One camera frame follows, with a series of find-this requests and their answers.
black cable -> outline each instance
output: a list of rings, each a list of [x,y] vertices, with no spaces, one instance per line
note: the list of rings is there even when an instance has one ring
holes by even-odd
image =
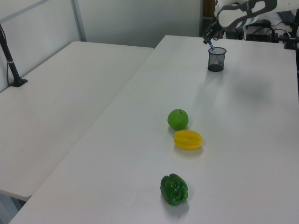
[[[2,26],[1,26],[1,24],[0,24],[0,31],[1,31],[1,33],[3,35],[5,43],[6,43],[7,42],[6,41],[6,36],[5,36],[4,30],[3,30]],[[6,63],[6,66],[7,66],[7,68],[6,68],[6,80],[7,80],[7,85],[10,86],[9,81],[8,81],[8,62]]]
[[[3,30],[2,26],[1,26],[1,23],[0,23],[0,30],[1,30],[1,33],[3,34],[5,42],[6,42],[6,36],[5,36],[4,30]]]
[[[282,31],[285,31],[286,33],[288,33],[286,30],[284,30],[284,29],[274,29],[274,30],[282,30]]]
[[[8,81],[8,62],[7,62],[7,68],[6,68],[6,80],[7,80],[8,86],[10,86],[9,81]]]
[[[217,41],[217,40],[219,40],[219,36],[220,36],[220,29],[219,29],[219,24],[218,24],[218,21],[219,21],[219,14],[220,14],[220,12],[217,14],[217,16],[216,16],[216,22],[217,22],[217,39],[215,39],[215,38],[213,38],[213,40],[215,40],[215,41]]]
[[[270,30],[273,30],[273,31],[275,31],[274,29],[268,29],[268,30],[265,32],[265,34],[264,34],[264,35],[267,35],[267,33],[268,33]]]

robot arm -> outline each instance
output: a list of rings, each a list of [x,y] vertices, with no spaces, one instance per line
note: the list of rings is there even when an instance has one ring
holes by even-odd
[[[210,41],[220,27],[230,31],[256,22],[260,14],[298,8],[299,0],[215,0],[216,21],[204,33],[204,43]]]

white table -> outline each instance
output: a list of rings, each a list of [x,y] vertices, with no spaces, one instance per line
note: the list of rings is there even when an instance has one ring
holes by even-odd
[[[166,36],[11,224],[298,223],[295,52],[219,40],[225,69],[212,73],[202,42]],[[175,108],[201,149],[174,146]],[[189,187],[177,207],[161,197],[170,173]]]
[[[0,94],[0,193],[35,193],[153,49],[73,42]]]

